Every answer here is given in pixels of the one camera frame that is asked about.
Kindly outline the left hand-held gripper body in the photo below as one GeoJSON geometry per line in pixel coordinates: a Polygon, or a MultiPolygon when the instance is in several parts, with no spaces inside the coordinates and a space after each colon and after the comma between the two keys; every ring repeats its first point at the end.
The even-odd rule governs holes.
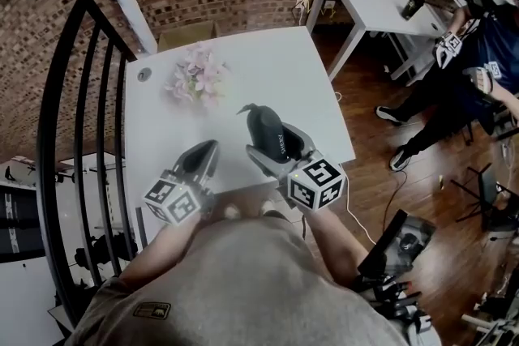
{"type": "Polygon", "coordinates": [[[142,201],[152,214],[167,224],[179,226],[195,213],[207,219],[215,207],[215,194],[209,179],[194,175],[174,175],[174,166],[166,169],[142,194],[142,201]]]}

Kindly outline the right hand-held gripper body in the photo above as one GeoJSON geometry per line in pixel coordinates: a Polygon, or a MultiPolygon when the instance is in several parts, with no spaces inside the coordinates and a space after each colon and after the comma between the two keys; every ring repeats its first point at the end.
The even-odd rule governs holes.
{"type": "Polygon", "coordinates": [[[342,196],[346,174],[340,164],[319,151],[301,159],[281,181],[278,191],[287,203],[318,211],[342,196]]]}

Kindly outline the person's left forearm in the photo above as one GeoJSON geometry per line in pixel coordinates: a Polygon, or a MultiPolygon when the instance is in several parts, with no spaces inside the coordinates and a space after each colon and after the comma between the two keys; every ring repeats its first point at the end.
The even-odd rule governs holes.
{"type": "Polygon", "coordinates": [[[119,279],[128,288],[138,290],[164,275],[187,252],[201,222],[201,214],[195,213],[179,226],[165,225],[122,271],[119,279]]]}

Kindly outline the person's right forearm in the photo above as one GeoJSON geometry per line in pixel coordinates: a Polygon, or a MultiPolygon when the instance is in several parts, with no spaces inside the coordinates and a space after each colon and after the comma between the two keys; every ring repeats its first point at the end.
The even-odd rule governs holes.
{"type": "Polygon", "coordinates": [[[368,255],[367,249],[327,207],[303,215],[331,277],[337,284],[351,288],[358,266],[368,255]]]}

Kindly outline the large white table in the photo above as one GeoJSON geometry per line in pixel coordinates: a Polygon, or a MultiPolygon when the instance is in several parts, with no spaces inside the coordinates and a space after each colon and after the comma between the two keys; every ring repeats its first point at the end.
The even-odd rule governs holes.
{"type": "Polygon", "coordinates": [[[272,108],[283,122],[307,133],[316,147],[337,163],[355,158],[337,97],[306,28],[278,28],[212,40],[229,67],[218,104],[178,103],[164,89],[185,47],[129,63],[125,78],[124,139],[127,207],[138,243],[151,241],[162,223],[142,194],[188,148],[208,139],[220,144],[216,173],[209,185],[220,194],[267,181],[248,158],[251,141],[246,117],[238,111],[254,103],[272,108]],[[137,80],[145,67],[146,82],[137,80]]]}

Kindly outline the pink flowers in cream pot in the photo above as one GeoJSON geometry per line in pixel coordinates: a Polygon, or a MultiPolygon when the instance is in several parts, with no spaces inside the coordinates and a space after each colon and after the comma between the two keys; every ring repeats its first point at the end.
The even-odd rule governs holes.
{"type": "Polygon", "coordinates": [[[188,45],[176,60],[164,89],[178,103],[210,108],[223,97],[222,83],[229,67],[215,52],[212,41],[188,45]]]}

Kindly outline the black chest-mounted device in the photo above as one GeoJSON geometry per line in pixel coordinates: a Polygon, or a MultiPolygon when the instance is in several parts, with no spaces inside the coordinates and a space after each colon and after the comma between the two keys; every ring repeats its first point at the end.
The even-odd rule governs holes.
{"type": "Polygon", "coordinates": [[[405,211],[401,209],[397,211],[375,246],[358,266],[360,275],[375,278],[385,273],[389,247],[396,241],[407,216],[408,214],[405,211]]]}

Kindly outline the person's torso in gray shirt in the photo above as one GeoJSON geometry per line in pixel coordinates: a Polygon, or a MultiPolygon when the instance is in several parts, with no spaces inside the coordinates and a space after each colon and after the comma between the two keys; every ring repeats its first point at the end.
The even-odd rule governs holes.
{"type": "Polygon", "coordinates": [[[182,259],[138,290],[94,295],[66,346],[407,346],[349,288],[323,275],[275,213],[200,227],[182,259]]]}

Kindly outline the brown cardboard box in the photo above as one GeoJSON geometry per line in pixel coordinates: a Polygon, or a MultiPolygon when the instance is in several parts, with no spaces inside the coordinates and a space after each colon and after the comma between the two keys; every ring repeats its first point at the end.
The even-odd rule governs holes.
{"type": "Polygon", "coordinates": [[[214,20],[190,23],[163,32],[159,37],[157,52],[160,53],[169,49],[211,40],[220,35],[220,27],[214,20]]]}

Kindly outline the black waist equipment pack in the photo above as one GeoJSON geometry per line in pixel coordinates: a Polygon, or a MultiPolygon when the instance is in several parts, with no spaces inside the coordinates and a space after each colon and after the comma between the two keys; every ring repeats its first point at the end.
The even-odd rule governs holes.
{"type": "Polygon", "coordinates": [[[433,326],[431,316],[418,305],[422,292],[408,293],[411,286],[410,281],[399,282],[395,276],[357,276],[353,290],[378,314],[391,323],[396,323],[408,343],[413,345],[420,340],[422,334],[431,331],[433,326]]]}

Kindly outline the black stair railing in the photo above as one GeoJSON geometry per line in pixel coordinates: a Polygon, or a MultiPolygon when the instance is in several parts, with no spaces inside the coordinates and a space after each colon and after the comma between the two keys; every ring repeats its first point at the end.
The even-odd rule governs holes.
{"type": "Polygon", "coordinates": [[[136,56],[118,34],[115,27],[109,22],[108,18],[101,11],[101,8],[95,0],[75,0],[58,39],[54,55],[49,65],[49,72],[41,101],[36,138],[36,200],[45,256],[64,313],[73,326],[77,325],[82,318],[84,311],[86,310],[86,305],[84,298],[79,295],[79,287],[73,280],[66,258],[66,250],[62,238],[56,196],[56,177],[58,173],[56,171],[55,153],[58,130],[58,113],[62,88],[72,51],[75,46],[75,39],[79,33],[84,16],[86,15],[89,15],[92,18],[94,26],[91,35],[88,38],[88,47],[84,56],[84,65],[82,67],[81,78],[79,81],[75,113],[73,156],[75,169],[75,195],[76,204],[79,209],[81,237],[84,243],[88,270],[91,273],[95,286],[101,286],[102,280],[97,265],[92,261],[92,236],[89,230],[88,213],[84,193],[83,128],[88,83],[100,35],[106,36],[108,44],[106,46],[101,71],[97,106],[97,185],[100,194],[101,219],[105,231],[109,261],[115,274],[120,274],[122,268],[115,252],[114,229],[109,215],[107,169],[105,165],[105,107],[109,86],[109,73],[112,64],[112,57],[115,52],[118,52],[120,55],[114,102],[114,170],[116,176],[116,189],[118,191],[118,205],[122,222],[122,235],[124,237],[127,254],[130,258],[135,256],[134,248],[136,246],[135,239],[132,235],[131,215],[127,208],[127,197],[125,195],[122,154],[122,104],[124,98],[125,75],[127,64],[134,62],[136,56]]]}

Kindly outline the small white table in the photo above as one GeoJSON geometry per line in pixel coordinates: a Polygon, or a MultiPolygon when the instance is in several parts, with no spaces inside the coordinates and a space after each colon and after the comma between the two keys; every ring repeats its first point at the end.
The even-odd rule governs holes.
{"type": "MultiPolygon", "coordinates": [[[[406,20],[401,16],[408,0],[340,0],[354,21],[340,51],[328,68],[328,78],[333,80],[353,53],[366,32],[388,32],[407,36],[435,39],[445,31],[440,17],[427,5],[406,20]]],[[[324,0],[312,0],[306,27],[311,32],[324,0]]]]}

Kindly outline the black folding stand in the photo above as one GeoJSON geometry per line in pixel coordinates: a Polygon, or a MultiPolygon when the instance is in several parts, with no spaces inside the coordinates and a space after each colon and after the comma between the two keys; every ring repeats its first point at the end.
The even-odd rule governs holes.
{"type": "Polygon", "coordinates": [[[468,215],[455,220],[461,223],[476,216],[481,217],[483,232],[519,231],[519,194],[498,183],[491,164],[477,170],[468,167],[473,174],[464,183],[453,179],[450,182],[475,199],[474,208],[468,215]]]}

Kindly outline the black cup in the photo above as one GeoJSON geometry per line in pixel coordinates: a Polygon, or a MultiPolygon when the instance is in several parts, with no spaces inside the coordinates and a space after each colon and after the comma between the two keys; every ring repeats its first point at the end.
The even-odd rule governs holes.
{"type": "Polygon", "coordinates": [[[410,20],[424,5],[424,0],[408,0],[401,11],[401,17],[404,20],[410,20]]]}

